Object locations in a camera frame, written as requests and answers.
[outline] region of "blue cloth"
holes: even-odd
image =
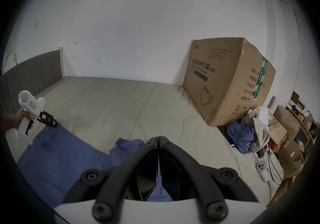
[[[243,126],[235,121],[226,126],[226,132],[242,154],[250,153],[250,144],[257,140],[254,126]]]
[[[83,171],[117,166],[141,145],[142,140],[126,141],[119,138],[110,150],[110,155],[107,155],[86,144],[58,123],[56,128],[46,126],[34,138],[33,145],[27,147],[17,165],[35,192],[55,208],[61,204]],[[164,198],[172,201],[161,187],[159,178],[158,187],[150,198],[154,201],[163,201]]]

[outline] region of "green label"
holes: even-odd
[[[263,79],[264,79],[264,75],[266,74],[266,69],[267,69],[267,60],[266,58],[262,58],[262,64],[261,64],[261,70],[260,70],[260,75],[259,75],[259,78],[257,80],[257,84],[254,88],[254,91],[252,93],[252,95],[254,96],[253,100],[256,101],[257,100],[257,97],[258,97],[258,93],[260,91],[260,88],[262,86],[262,82],[263,82]]]

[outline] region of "hand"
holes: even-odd
[[[32,120],[30,117],[29,113],[24,111],[24,110],[19,110],[16,114],[14,115],[6,115],[6,116],[1,116],[1,121],[2,121],[2,126],[5,131],[10,130],[11,128],[16,128],[18,129],[19,124],[21,123],[23,118],[27,118],[29,120]]]
[[[29,120],[32,120],[32,118],[30,117],[29,113],[24,111],[24,110],[19,110],[17,113],[15,113],[13,115],[13,123],[12,123],[12,128],[16,128],[18,129],[19,124],[21,123],[23,118],[27,118]]]

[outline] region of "beige bed sheet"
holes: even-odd
[[[152,82],[64,77],[39,93],[44,97],[44,110],[54,116],[68,131],[92,147],[109,154],[121,137],[126,140],[148,141],[166,136],[200,164],[230,167],[249,185],[260,203],[267,205],[278,185],[263,182],[254,153],[243,155],[231,148],[217,127],[208,126],[182,86]],[[35,122],[29,134],[34,138],[44,124]],[[19,141],[14,130],[7,132],[7,141],[17,162],[27,144]],[[283,170],[271,156],[278,173]],[[274,180],[280,178],[271,168]]]

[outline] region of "mask illustration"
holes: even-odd
[[[200,96],[200,102],[202,105],[207,105],[210,102],[212,102],[214,99],[214,97],[212,95],[210,95],[206,85],[204,87],[202,87],[201,89],[201,96]]]

